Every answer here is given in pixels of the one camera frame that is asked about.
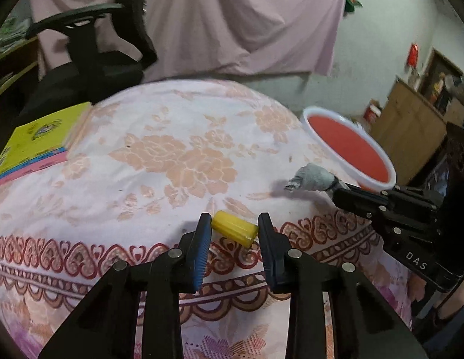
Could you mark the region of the yellow plastic cap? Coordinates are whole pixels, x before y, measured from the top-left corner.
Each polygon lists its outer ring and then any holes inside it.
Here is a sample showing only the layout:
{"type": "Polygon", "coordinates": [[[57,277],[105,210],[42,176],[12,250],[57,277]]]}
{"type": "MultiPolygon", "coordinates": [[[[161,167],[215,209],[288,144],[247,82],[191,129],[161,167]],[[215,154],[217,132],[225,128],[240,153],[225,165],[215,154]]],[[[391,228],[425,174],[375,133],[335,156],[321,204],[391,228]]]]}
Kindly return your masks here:
{"type": "Polygon", "coordinates": [[[230,213],[218,211],[211,220],[211,227],[225,238],[249,249],[258,235],[258,226],[230,213]]]}

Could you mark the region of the grey white wrapper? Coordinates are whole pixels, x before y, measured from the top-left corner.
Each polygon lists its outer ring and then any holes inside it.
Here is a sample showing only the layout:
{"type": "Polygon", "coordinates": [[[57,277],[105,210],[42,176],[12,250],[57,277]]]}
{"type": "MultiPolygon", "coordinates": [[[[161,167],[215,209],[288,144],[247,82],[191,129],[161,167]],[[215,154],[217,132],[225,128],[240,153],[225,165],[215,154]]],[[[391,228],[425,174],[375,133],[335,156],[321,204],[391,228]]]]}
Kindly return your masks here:
{"type": "Polygon", "coordinates": [[[349,186],[321,166],[309,163],[301,167],[285,185],[286,191],[349,190],[349,186]]]}

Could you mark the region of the red white plastic basin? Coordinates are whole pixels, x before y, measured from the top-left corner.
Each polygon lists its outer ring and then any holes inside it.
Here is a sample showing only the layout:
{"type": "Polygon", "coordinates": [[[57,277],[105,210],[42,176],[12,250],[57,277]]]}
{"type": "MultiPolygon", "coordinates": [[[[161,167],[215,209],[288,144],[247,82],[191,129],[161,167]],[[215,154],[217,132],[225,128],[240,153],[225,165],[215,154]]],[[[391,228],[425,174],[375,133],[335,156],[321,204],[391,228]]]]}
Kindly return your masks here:
{"type": "Polygon", "coordinates": [[[381,192],[395,186],[397,174],[392,161],[362,127],[317,106],[304,109],[301,122],[304,130],[360,187],[381,192]]]}

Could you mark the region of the floral pink tablecloth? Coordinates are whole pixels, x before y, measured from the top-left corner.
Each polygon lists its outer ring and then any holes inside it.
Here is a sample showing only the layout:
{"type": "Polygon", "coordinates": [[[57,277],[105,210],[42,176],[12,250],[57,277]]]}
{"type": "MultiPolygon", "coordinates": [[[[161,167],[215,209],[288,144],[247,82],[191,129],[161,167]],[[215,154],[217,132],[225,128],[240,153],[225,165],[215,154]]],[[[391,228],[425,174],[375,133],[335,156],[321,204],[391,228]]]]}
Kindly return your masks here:
{"type": "Polygon", "coordinates": [[[150,83],[91,112],[69,159],[0,186],[0,320],[35,358],[87,289],[117,259],[152,261],[224,211],[255,222],[267,212],[294,247],[354,263],[404,322],[408,270],[371,224],[324,193],[285,183],[313,163],[339,164],[279,102],[238,83],[150,83]]]}

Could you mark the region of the wooden cabinet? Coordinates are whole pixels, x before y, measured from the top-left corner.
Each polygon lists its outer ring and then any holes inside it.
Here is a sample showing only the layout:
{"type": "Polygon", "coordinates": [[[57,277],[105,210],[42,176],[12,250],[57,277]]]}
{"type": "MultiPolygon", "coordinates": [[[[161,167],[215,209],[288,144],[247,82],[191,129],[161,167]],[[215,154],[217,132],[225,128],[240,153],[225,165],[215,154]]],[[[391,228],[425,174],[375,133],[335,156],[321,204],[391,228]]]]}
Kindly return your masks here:
{"type": "Polygon", "coordinates": [[[394,165],[397,184],[407,184],[442,144],[446,124],[461,126],[464,106],[453,99],[444,115],[406,82],[397,78],[370,135],[394,165]]]}

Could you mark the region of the red box on floor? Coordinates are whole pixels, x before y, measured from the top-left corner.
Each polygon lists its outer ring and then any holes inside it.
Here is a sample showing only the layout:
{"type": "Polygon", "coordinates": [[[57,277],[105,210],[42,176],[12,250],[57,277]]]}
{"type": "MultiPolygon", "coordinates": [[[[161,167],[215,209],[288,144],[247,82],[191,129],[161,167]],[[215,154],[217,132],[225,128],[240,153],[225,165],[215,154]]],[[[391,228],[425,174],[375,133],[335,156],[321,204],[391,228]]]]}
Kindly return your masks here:
{"type": "Polygon", "coordinates": [[[380,102],[374,99],[371,99],[368,107],[365,109],[363,114],[364,120],[369,124],[374,124],[376,120],[381,115],[382,108],[380,107],[380,102]]]}

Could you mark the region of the stack of colourful books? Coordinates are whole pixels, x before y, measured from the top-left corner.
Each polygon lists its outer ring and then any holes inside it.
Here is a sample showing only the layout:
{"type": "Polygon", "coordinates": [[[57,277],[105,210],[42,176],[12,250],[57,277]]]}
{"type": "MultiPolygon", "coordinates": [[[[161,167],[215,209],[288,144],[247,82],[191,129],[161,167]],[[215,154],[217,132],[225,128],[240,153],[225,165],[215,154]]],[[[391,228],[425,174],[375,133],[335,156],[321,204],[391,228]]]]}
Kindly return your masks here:
{"type": "Polygon", "coordinates": [[[0,185],[66,161],[91,111],[85,102],[17,127],[0,153],[0,185]]]}

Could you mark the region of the black office chair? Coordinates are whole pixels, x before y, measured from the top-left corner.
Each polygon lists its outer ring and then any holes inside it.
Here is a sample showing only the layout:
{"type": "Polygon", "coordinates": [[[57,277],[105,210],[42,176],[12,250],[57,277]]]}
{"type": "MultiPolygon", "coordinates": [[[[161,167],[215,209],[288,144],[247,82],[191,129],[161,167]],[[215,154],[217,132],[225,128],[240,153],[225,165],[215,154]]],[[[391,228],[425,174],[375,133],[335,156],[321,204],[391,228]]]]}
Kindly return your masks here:
{"type": "Polygon", "coordinates": [[[146,68],[158,60],[144,25],[144,0],[115,0],[69,10],[32,24],[29,40],[46,30],[68,38],[70,63],[48,72],[19,114],[22,121],[90,102],[95,105],[110,96],[138,85],[146,68]],[[115,33],[142,55],[139,60],[118,51],[99,52],[95,22],[110,15],[115,33]]]}

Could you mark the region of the pink hanging bed sheet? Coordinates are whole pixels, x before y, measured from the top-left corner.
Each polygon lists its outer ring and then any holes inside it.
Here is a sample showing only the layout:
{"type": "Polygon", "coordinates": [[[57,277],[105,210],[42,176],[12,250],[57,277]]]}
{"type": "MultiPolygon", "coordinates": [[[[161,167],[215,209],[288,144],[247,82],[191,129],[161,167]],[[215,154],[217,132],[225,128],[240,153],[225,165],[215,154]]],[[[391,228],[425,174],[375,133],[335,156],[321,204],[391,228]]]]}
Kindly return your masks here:
{"type": "Polygon", "coordinates": [[[143,0],[147,82],[206,73],[332,71],[346,0],[143,0]]]}

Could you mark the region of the green red hanging ornament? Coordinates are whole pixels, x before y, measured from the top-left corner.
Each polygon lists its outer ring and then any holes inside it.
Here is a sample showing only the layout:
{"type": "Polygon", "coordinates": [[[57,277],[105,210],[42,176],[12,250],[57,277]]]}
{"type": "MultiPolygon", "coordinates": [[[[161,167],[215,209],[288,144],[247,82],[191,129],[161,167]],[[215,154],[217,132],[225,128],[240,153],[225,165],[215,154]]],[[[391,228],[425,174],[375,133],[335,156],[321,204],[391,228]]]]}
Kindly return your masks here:
{"type": "Polygon", "coordinates": [[[355,13],[357,8],[362,8],[363,4],[359,0],[346,0],[343,16],[349,16],[355,13]]]}

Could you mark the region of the wooden shelf desk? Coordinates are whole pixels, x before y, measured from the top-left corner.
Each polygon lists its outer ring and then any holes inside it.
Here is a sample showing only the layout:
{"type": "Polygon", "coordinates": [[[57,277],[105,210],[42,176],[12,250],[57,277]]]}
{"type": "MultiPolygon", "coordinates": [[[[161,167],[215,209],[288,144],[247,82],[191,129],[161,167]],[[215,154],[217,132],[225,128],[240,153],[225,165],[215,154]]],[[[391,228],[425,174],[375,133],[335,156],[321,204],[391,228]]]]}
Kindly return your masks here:
{"type": "Polygon", "coordinates": [[[0,122],[21,113],[39,81],[39,41],[25,37],[30,25],[10,16],[0,28],[0,122]]]}

